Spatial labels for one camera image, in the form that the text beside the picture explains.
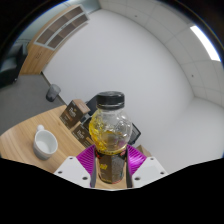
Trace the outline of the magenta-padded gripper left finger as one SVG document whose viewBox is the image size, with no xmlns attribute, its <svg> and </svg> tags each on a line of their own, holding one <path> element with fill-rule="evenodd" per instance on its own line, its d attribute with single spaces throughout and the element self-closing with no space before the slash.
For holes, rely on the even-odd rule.
<svg viewBox="0 0 224 224">
<path fill-rule="evenodd" d="M 76 157 L 67 157 L 54 174 L 81 187 L 94 188 L 96 184 L 95 146 L 86 148 Z"/>
</svg>

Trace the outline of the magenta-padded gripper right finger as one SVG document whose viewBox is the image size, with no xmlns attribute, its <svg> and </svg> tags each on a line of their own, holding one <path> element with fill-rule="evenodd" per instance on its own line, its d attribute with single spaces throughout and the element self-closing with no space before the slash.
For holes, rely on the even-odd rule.
<svg viewBox="0 0 224 224">
<path fill-rule="evenodd" d="M 126 155 L 128 188 L 140 188 L 168 175 L 155 157 L 147 157 L 130 145 L 127 146 Z"/>
</svg>

